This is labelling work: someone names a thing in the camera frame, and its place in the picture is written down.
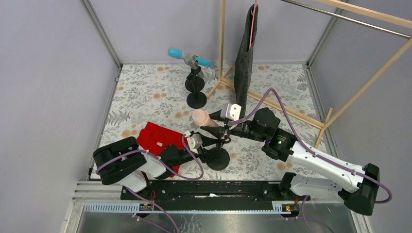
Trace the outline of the silver microphone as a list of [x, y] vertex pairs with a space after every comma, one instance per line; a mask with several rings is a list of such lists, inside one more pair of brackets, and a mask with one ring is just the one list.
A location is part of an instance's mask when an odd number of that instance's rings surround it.
[[194, 54], [185, 53], [183, 60], [184, 60], [185, 64], [188, 65], [192, 70], [198, 70], [199, 71], [199, 73], [197, 74], [198, 77], [200, 77], [200, 78], [204, 77], [204, 74], [201, 71], [201, 68], [197, 63], [196, 56]]

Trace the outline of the pink beige microphone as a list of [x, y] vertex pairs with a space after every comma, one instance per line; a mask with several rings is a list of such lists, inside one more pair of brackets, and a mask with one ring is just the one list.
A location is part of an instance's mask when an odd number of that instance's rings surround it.
[[200, 127], [218, 127], [219, 125], [210, 118], [209, 114], [201, 109], [196, 109], [192, 113], [194, 123]]

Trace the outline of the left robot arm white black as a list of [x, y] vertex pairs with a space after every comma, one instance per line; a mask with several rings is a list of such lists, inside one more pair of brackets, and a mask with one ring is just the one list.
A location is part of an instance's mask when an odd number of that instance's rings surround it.
[[[205, 149], [200, 134], [181, 137], [183, 149], [176, 145], [167, 145], [159, 156], [140, 148], [137, 139], [129, 137], [96, 149], [92, 156], [97, 166], [96, 174], [102, 184], [120, 184], [138, 193], [148, 186], [148, 177], [164, 180], [171, 175], [185, 180], [196, 181], [203, 178], [203, 164], [210, 169], [224, 170], [230, 162], [230, 156], [223, 148]], [[195, 161], [201, 174], [187, 177], [179, 174], [178, 166]]]

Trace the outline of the black mic stand moved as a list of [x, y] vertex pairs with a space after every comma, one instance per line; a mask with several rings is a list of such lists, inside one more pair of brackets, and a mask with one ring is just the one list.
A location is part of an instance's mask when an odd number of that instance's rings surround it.
[[203, 79], [203, 72], [201, 67], [197, 69], [191, 69], [189, 75], [186, 77], [185, 88], [189, 92], [194, 92], [195, 90], [201, 91], [205, 86], [205, 81]]

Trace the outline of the black mic stand front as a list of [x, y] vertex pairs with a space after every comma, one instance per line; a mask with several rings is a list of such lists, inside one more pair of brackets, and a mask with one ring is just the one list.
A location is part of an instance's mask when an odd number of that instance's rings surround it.
[[190, 92], [188, 94], [186, 102], [190, 108], [200, 109], [205, 106], [207, 98], [202, 91], [195, 90], [194, 92]]

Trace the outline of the blue microphone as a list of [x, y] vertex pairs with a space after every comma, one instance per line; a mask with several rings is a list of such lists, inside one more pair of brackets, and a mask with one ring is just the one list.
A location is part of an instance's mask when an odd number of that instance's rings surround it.
[[[173, 48], [173, 47], [168, 48], [168, 56], [170, 56], [172, 58], [184, 59], [184, 56], [186, 54], [188, 54], [188, 52], [183, 52], [178, 48]], [[206, 66], [206, 67], [213, 66], [213, 64], [210, 61], [208, 61], [207, 59], [201, 58], [201, 57], [196, 56], [196, 55], [194, 57], [195, 57], [196, 62], [199, 65]]]

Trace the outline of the black mic stand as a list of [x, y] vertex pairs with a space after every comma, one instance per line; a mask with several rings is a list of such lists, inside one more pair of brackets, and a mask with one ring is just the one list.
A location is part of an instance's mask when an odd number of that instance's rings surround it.
[[200, 109], [205, 106], [207, 98], [202, 91], [195, 90], [194, 92], [190, 92], [188, 94], [186, 102], [190, 108]]
[[[222, 140], [225, 141], [225, 144], [231, 142], [231, 139], [229, 137], [224, 138]], [[213, 147], [211, 149], [207, 149], [206, 154], [207, 154], [206, 164], [212, 170], [215, 170], [215, 171], [224, 170], [230, 162], [229, 153], [223, 147], [221, 148]]]

